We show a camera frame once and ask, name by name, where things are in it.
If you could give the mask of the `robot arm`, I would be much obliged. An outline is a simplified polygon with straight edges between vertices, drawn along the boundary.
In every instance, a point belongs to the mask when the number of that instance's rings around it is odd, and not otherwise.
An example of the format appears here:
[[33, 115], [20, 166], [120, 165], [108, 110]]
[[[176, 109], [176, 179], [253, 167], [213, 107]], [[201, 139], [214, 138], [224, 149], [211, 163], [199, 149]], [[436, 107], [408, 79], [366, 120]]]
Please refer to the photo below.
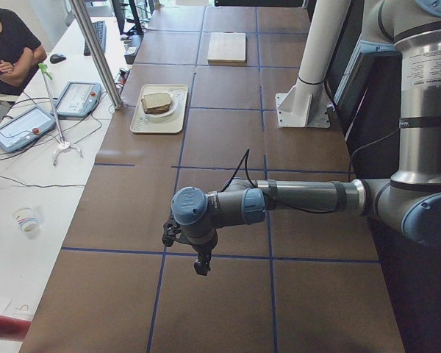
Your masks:
[[362, 40], [402, 55], [398, 170], [351, 182], [233, 176], [219, 191], [178, 190], [162, 242], [192, 246], [197, 274], [210, 270], [218, 229], [259, 223], [276, 208], [370, 216], [416, 243], [441, 246], [441, 1], [366, 1]]

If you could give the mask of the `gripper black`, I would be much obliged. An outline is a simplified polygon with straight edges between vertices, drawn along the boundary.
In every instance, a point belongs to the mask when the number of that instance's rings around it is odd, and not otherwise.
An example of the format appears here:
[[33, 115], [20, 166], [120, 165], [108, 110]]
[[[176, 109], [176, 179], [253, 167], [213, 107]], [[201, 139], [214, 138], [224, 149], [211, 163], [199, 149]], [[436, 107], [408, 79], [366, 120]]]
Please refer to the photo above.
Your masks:
[[198, 259], [193, 263], [197, 275], [207, 275], [210, 272], [210, 259], [212, 250], [218, 243], [217, 238], [212, 238], [203, 244], [193, 244], [193, 249], [198, 253]]

